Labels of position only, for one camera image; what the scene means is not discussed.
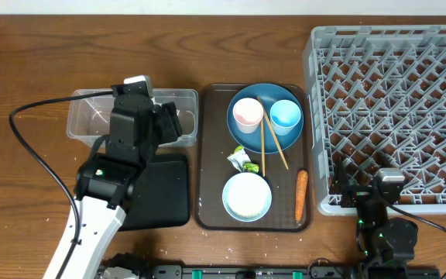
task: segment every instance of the candy wrapper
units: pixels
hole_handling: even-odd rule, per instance
[[[235,151],[227,157],[232,163],[233,167],[240,172],[251,172],[257,174],[259,172],[259,165],[253,164],[247,155],[243,146],[237,146]]]

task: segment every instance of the plastic bin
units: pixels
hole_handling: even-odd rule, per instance
[[[328,193],[338,158],[362,183],[385,157],[402,210],[446,214],[446,26],[317,27],[303,61],[319,211],[355,214]]]
[[[79,89],[73,96],[86,95],[111,89]],[[199,101],[192,89],[153,89],[156,103],[175,102],[183,135],[178,141],[160,147],[193,146],[197,140]],[[111,95],[72,101],[68,112],[67,135],[71,139],[92,146],[95,139],[109,133],[109,117],[113,109]]]

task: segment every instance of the pink cup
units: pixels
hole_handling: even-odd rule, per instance
[[[256,131],[263,115],[261,103],[254,98],[240,99],[233,106],[233,118],[242,133]]]

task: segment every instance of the cup rim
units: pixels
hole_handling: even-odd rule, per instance
[[[261,103],[259,103],[260,108],[261,108],[261,110],[260,110],[260,112],[261,112],[261,116],[259,117],[259,120],[258,120],[256,123],[253,123],[253,124],[244,124],[244,123],[238,121],[237,118],[235,117],[235,106],[236,106],[241,100],[245,100],[245,99],[250,99],[250,100],[253,100],[253,101],[259,103],[259,101],[256,100],[256,99],[254,99],[254,98],[241,98],[240,100],[238,100],[238,101],[233,105],[233,108],[232,108],[232,116],[233,116],[233,119],[234,119],[238,124],[240,124],[240,125],[242,125],[242,126],[254,126],[255,124],[259,124],[259,123],[261,122],[263,116],[264,116],[264,108],[262,107]]]
[[[293,105],[295,105],[295,108],[297,108],[299,110],[299,118],[297,119],[297,121],[290,126],[281,126],[280,124],[276,123],[273,121],[273,107],[278,104],[279,102],[290,102]],[[300,110],[300,107],[298,104],[296,104],[294,101],[291,100],[279,100],[278,102],[275,102],[272,106],[271,109],[269,110],[269,117],[270,117],[270,121],[271,123],[275,124],[276,126],[280,127],[280,128],[293,128],[295,125],[297,125],[300,122],[300,119],[302,118],[302,111]]]

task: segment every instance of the plate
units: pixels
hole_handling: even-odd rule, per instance
[[[253,173],[240,173],[230,178],[223,188],[223,206],[226,212],[242,222],[261,219],[271,206],[271,190],[262,177]],[[255,214],[245,215],[244,211]]]
[[[286,134],[285,136],[276,136],[278,142],[282,147],[282,150],[287,149],[293,143],[295,143],[295,141],[299,138],[300,133],[302,132],[302,128],[304,126],[304,112],[302,111],[302,107],[300,106],[297,98],[295,98],[295,96],[290,93],[290,91],[276,84],[249,85],[248,87],[242,89],[239,93],[237,93],[235,97],[233,97],[226,112],[226,122],[228,124],[228,129],[230,130],[231,135],[238,144],[242,145],[247,150],[261,153],[261,128],[258,127],[258,129],[256,129],[256,131],[254,131],[253,133],[242,133],[237,128],[237,124],[232,114],[233,106],[238,100],[242,98],[257,98],[257,96],[261,97],[261,101],[264,104],[264,109],[266,110],[268,117],[271,106],[275,102],[278,102],[280,100],[290,100],[299,106],[301,114],[299,123],[293,128],[292,131],[290,131],[290,133]],[[269,130],[266,120],[264,120],[264,153],[273,154],[277,152],[278,148],[276,147],[273,136],[271,135],[271,130]]]

